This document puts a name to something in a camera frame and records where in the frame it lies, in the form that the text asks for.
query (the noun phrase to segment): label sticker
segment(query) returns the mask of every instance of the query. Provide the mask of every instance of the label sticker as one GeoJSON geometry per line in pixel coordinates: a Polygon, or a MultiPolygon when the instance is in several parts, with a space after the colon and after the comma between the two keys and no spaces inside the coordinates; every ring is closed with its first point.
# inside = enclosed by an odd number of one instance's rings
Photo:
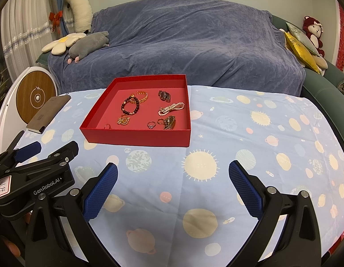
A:
{"type": "Polygon", "coordinates": [[[0,197],[10,193],[11,176],[0,179],[0,197]]]}

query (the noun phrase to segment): red box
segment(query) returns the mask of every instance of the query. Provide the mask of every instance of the red box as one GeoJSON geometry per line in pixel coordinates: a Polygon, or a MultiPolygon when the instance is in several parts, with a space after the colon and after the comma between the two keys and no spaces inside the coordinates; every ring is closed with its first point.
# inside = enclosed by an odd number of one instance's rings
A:
{"type": "MultiPolygon", "coordinates": [[[[143,95],[136,95],[141,100],[143,95]]],[[[132,112],[136,104],[127,103],[125,110],[132,112]]],[[[127,146],[150,147],[188,147],[190,143],[190,111],[185,75],[146,75],[115,78],[98,101],[92,107],[80,126],[80,130],[90,143],[119,144],[127,146]],[[167,91],[171,102],[162,101],[158,92],[167,91]],[[148,99],[140,103],[139,111],[130,117],[128,125],[118,125],[117,120],[123,114],[121,104],[132,93],[145,91],[148,99]],[[184,109],[171,111],[159,116],[160,107],[183,102],[184,109]],[[159,118],[175,116],[175,127],[164,130],[157,124],[159,118]],[[153,129],[147,123],[156,122],[153,129]]]]}

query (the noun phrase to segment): brown book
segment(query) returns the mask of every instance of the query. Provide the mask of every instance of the brown book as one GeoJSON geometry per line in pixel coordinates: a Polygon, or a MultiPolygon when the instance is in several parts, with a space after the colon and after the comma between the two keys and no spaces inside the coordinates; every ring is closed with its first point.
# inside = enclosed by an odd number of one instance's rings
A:
{"type": "Polygon", "coordinates": [[[51,97],[35,114],[26,126],[29,131],[42,134],[46,127],[50,124],[57,113],[70,100],[70,95],[51,97]]]}

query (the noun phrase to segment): stuffed animal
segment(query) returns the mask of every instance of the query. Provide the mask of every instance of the stuffed animal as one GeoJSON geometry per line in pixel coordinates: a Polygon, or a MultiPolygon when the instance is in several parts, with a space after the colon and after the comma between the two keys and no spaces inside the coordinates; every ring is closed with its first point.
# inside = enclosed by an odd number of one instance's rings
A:
{"type": "Polygon", "coordinates": [[[72,9],[74,15],[74,29],[77,33],[91,30],[93,11],[88,0],[66,0],[67,7],[72,9]]]}
{"type": "Polygon", "coordinates": [[[303,30],[310,41],[314,44],[319,54],[324,57],[324,50],[319,49],[323,47],[323,43],[320,40],[321,34],[324,32],[322,24],[318,20],[309,16],[305,16],[304,19],[303,30]]]}
{"type": "Polygon", "coordinates": [[[86,34],[84,33],[71,33],[61,39],[52,41],[51,43],[47,44],[42,48],[42,52],[48,52],[52,50],[53,55],[61,55],[66,52],[67,47],[71,47],[74,43],[76,43],[79,39],[85,37],[86,34]]]}
{"type": "Polygon", "coordinates": [[[89,53],[92,53],[100,48],[109,46],[108,31],[92,33],[79,41],[77,41],[68,51],[68,64],[71,64],[74,59],[75,63],[82,60],[89,53]]]}

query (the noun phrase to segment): blue gripper pad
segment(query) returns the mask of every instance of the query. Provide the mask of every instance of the blue gripper pad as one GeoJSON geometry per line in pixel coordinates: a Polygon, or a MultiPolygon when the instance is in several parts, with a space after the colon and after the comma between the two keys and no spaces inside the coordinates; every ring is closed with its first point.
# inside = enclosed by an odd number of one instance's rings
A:
{"type": "Polygon", "coordinates": [[[20,148],[16,151],[14,159],[16,162],[23,163],[27,159],[41,152],[41,144],[39,142],[30,143],[28,146],[20,148]]]}
{"type": "Polygon", "coordinates": [[[116,165],[109,163],[104,170],[106,170],[105,173],[101,176],[93,190],[91,190],[84,200],[83,217],[86,222],[90,219],[94,219],[98,215],[101,207],[107,199],[107,196],[109,196],[117,181],[118,171],[116,165]]]}
{"type": "Polygon", "coordinates": [[[237,160],[229,165],[229,177],[251,216],[263,215],[263,198],[249,180],[249,174],[237,160]]]}

